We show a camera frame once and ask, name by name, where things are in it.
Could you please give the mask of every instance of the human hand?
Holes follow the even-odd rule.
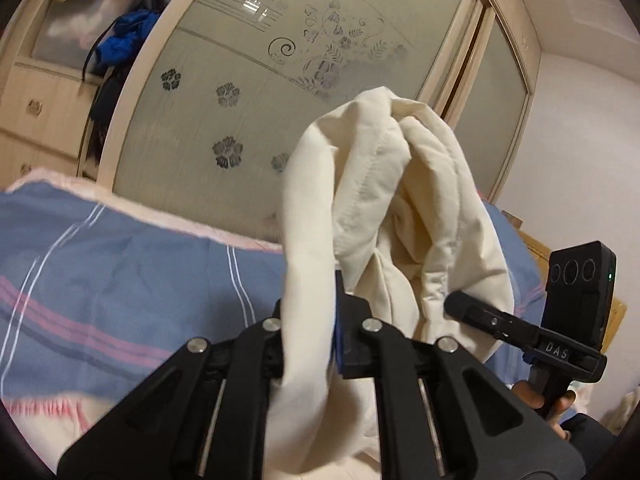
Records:
[[[545,403],[545,397],[534,391],[529,381],[518,381],[513,385],[511,391],[527,406],[537,410],[542,408]],[[566,432],[558,424],[562,414],[568,410],[575,401],[575,392],[567,390],[564,396],[556,400],[553,408],[551,409],[551,415],[547,419],[551,428],[563,439],[567,439]]]

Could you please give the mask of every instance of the drawer handle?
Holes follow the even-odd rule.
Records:
[[[37,117],[40,115],[41,111],[42,111],[42,102],[36,101],[36,99],[32,99],[31,101],[29,101],[29,104],[27,105],[27,113],[30,113],[31,115],[34,115]]]

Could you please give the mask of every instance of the metal screw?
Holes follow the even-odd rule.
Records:
[[[189,339],[187,343],[187,350],[194,354],[201,354],[207,349],[207,340],[201,337],[194,337]]]
[[[267,332],[277,332],[281,326],[282,323],[277,317],[268,317],[262,322],[262,328]]]
[[[382,321],[375,317],[370,317],[362,322],[362,327],[367,332],[380,332],[382,330]]]
[[[451,354],[458,349],[458,342],[452,337],[441,337],[438,339],[438,348],[443,352]]]

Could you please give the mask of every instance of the wooden bed frame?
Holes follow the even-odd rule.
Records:
[[[546,282],[546,277],[549,273],[549,256],[551,254],[551,249],[523,231],[518,230],[518,234],[529,249],[531,256],[533,256],[533,259],[538,264],[542,281]],[[622,303],[622,301],[618,300],[614,296],[613,302],[611,303],[611,312],[609,314],[607,330],[604,335],[604,343],[602,344],[602,353],[606,353],[609,349],[609,345],[611,345],[616,332],[618,332],[618,328],[620,327],[620,323],[622,323],[625,314],[626,304]]]

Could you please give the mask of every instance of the white stripe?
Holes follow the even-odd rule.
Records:
[[[31,276],[31,272],[33,271],[33,267],[36,266],[36,264],[38,263],[39,259],[40,259],[40,257],[38,256],[33,261],[33,263],[31,264],[29,272],[27,272],[27,275],[25,276],[24,281],[22,282],[22,286],[20,287],[20,294],[18,294],[18,297],[15,298],[14,309],[11,312],[11,317],[9,318],[9,325],[6,327],[6,334],[4,335],[4,342],[2,343],[2,351],[0,351],[0,365],[2,364],[2,358],[4,357],[4,350],[6,349],[6,342],[9,340],[9,334],[11,333],[11,325],[14,322],[15,311],[18,309],[18,303],[20,302],[20,298],[22,297],[22,293],[24,292],[24,286],[29,281],[29,276]]]
[[[229,251],[229,246],[226,246],[226,259],[229,260],[229,274],[231,275],[231,283],[234,284],[234,289],[236,290],[236,294],[238,295],[238,300],[240,300],[240,304],[242,305],[242,315],[244,316],[244,327],[247,328],[249,326],[249,322],[247,321],[247,318],[246,318],[244,301],[242,300],[242,296],[240,296],[240,291],[236,286],[236,280],[234,280],[234,270],[231,267],[231,252]]]
[[[242,289],[242,293],[244,294],[244,297],[246,298],[246,302],[249,304],[249,308],[251,309],[251,317],[254,318],[254,323],[255,323],[254,306],[251,304],[251,300],[249,299],[249,295],[246,293],[246,290],[244,290],[244,286],[242,286],[242,280],[240,279],[240,271],[238,270],[238,258],[236,258],[236,248],[235,247],[231,247],[231,252],[233,253],[234,263],[236,264],[236,276],[238,277],[238,285],[240,285],[240,289]]]
[[[29,300],[31,299],[31,293],[33,292],[33,288],[35,287],[39,277],[40,277],[40,273],[42,272],[42,269],[44,267],[44,264],[47,263],[47,260],[49,259],[49,256],[51,256],[51,253],[57,248],[57,247],[62,247],[62,245],[64,245],[66,242],[68,242],[69,240],[71,240],[71,238],[73,238],[74,236],[76,236],[76,234],[78,234],[78,231],[84,227],[85,225],[87,225],[91,220],[92,220],[92,216],[94,215],[94,213],[96,212],[96,210],[98,209],[98,207],[100,206],[100,203],[97,203],[94,208],[92,209],[92,211],[89,213],[89,216],[87,218],[84,219],[83,222],[78,223],[75,222],[73,224],[71,224],[64,233],[62,233],[62,235],[55,241],[53,242],[53,245],[49,248],[49,250],[47,251],[47,254],[45,254],[44,258],[42,259],[42,262],[40,263],[40,267],[38,268],[38,272],[36,273],[33,281],[31,282],[31,286],[29,287],[29,291],[27,293],[27,298],[24,300],[24,306],[22,307],[22,312],[20,313],[20,319],[18,320],[18,327],[15,331],[15,337],[14,337],[14,344],[12,345],[11,348],[11,353],[9,354],[9,361],[6,364],[6,367],[4,368],[4,372],[2,372],[2,376],[0,377],[0,399],[2,397],[4,397],[4,379],[6,378],[7,374],[9,373],[9,370],[11,369],[11,364],[14,360],[14,355],[15,355],[15,349],[18,345],[18,338],[20,336],[20,328],[22,327],[22,320],[24,319],[24,313],[27,310],[27,307],[29,306]],[[102,205],[102,208],[100,209],[100,211],[98,211],[98,213],[95,216],[95,219],[93,220],[92,224],[94,224],[95,220],[98,219],[98,217],[101,215],[101,213],[104,211],[104,205]]]

